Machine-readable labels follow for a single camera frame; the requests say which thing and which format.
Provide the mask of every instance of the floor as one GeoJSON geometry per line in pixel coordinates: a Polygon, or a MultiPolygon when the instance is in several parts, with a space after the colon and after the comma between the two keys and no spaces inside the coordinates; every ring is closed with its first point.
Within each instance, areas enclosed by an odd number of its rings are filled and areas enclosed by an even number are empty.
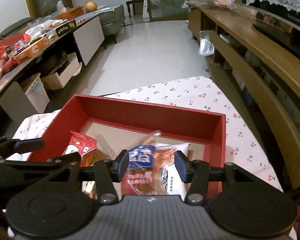
{"type": "Polygon", "coordinates": [[[106,95],[193,76],[210,77],[185,21],[122,27],[117,44],[99,48],[77,80],[75,93],[106,95]]]}

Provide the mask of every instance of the screw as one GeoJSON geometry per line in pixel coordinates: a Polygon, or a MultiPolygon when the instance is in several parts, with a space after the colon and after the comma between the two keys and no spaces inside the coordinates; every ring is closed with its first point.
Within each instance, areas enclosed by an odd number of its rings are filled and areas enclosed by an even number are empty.
{"type": "Polygon", "coordinates": [[[188,200],[193,203],[200,202],[203,200],[203,196],[200,194],[190,194],[188,200]]]}
{"type": "Polygon", "coordinates": [[[106,193],[101,195],[100,197],[100,201],[104,202],[104,203],[109,203],[115,200],[115,195],[111,194],[111,193],[106,193]]]}

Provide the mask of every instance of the orange box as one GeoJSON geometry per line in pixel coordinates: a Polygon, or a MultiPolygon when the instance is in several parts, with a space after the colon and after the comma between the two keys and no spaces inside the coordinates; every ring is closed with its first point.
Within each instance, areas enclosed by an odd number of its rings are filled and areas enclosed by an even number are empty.
{"type": "Polygon", "coordinates": [[[18,55],[15,56],[18,64],[25,62],[26,60],[37,55],[41,50],[49,45],[48,37],[43,37],[40,40],[36,41],[34,44],[31,44],[28,48],[24,49],[18,55]]]}

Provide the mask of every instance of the wooden countertop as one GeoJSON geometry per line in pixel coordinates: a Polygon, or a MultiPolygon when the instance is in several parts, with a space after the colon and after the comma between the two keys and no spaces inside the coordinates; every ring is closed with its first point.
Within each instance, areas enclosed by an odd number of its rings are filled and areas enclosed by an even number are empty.
{"type": "Polygon", "coordinates": [[[300,98],[300,60],[252,26],[253,20],[231,11],[200,8],[189,4],[213,20],[269,66],[300,98]]]}

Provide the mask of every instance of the armchair leg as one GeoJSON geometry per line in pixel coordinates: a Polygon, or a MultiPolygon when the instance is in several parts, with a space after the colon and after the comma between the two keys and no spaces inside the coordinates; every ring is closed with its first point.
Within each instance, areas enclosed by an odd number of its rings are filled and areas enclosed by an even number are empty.
{"type": "Polygon", "coordinates": [[[114,40],[114,43],[117,44],[117,40],[115,39],[115,35],[111,35],[112,36],[112,39],[114,40]]]}

